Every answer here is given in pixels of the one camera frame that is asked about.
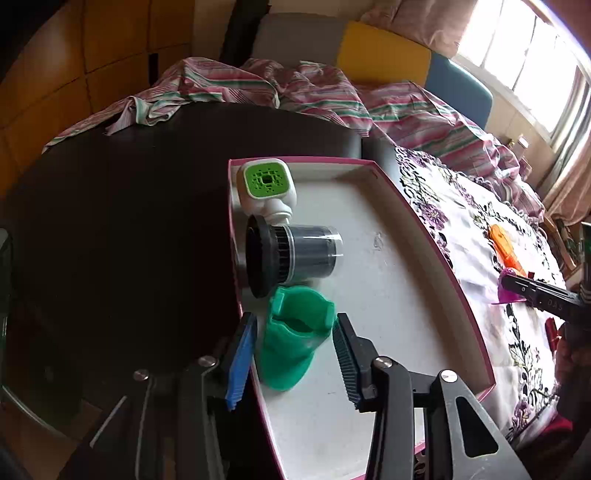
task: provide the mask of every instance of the curtain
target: curtain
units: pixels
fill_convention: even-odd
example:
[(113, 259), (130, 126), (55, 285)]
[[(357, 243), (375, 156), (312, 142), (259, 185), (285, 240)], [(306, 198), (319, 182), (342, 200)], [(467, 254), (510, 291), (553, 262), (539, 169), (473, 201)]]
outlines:
[(591, 88), (578, 70), (565, 111), (555, 135), (557, 159), (537, 191), (550, 216), (572, 225), (591, 210)]
[(376, 0), (361, 21), (452, 58), (478, 0)]

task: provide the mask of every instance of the metal screw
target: metal screw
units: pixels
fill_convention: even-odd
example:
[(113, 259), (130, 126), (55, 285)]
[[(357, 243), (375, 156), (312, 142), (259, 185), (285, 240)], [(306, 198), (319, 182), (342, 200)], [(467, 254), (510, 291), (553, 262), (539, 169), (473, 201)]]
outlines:
[(374, 358), (374, 365), (378, 368), (390, 368), (394, 364), (394, 361), (387, 356), (379, 356)]
[(147, 380), (150, 376), (150, 372), (148, 372), (145, 368), (140, 368), (134, 372), (134, 380), (136, 382), (143, 382)]
[(205, 355), (197, 360), (197, 362), (202, 367), (213, 367), (217, 363), (217, 360), (211, 355)]
[(441, 372), (441, 378), (447, 383), (454, 383), (457, 380), (457, 373), (453, 370), (444, 370)]

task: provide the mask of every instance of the windowsill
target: windowsill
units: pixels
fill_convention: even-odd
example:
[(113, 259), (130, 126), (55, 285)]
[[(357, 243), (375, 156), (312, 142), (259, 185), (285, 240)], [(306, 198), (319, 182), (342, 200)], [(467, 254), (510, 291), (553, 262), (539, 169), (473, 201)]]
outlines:
[(531, 124), (534, 130), (544, 139), (548, 145), (552, 145), (550, 133), (534, 118), (530, 110), (523, 103), (521, 103), (517, 95), (510, 88), (507, 88), (505, 85), (503, 85), (501, 81), (492, 73), (487, 72), (485, 69), (473, 64), (470, 60), (468, 60), (466, 57), (462, 57), (460, 54), (457, 54), (455, 57), (453, 57), (452, 61), (473, 74), (474, 77), (484, 83), (487, 88), (501, 95)]

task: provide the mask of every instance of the striped bedsheet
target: striped bedsheet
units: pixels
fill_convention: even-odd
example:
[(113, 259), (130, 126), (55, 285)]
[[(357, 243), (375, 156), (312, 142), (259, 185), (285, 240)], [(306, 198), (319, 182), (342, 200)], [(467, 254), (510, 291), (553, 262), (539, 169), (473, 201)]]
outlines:
[(543, 219), (544, 206), (522, 181), (513, 153), (448, 104), (412, 82), (355, 86), (340, 69), (312, 62), (288, 69), (272, 60), (250, 59), (239, 69), (187, 58), (166, 70), (152, 88), (78, 122), (46, 148), (118, 114), (107, 135), (132, 124), (155, 125), (192, 102), (250, 103), (304, 113), (352, 128), (362, 137), (423, 150), (486, 186), (530, 224)]

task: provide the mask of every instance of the orange toy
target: orange toy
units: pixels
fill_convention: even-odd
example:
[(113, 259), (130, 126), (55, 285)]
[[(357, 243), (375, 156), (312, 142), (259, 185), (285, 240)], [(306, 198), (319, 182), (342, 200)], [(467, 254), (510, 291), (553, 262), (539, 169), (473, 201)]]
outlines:
[(513, 245), (511, 245), (507, 232), (500, 225), (495, 224), (489, 228), (488, 235), (494, 241), (496, 252), (502, 258), (505, 268), (514, 268), (522, 277), (527, 278), (527, 273), (525, 273), (513, 251)]

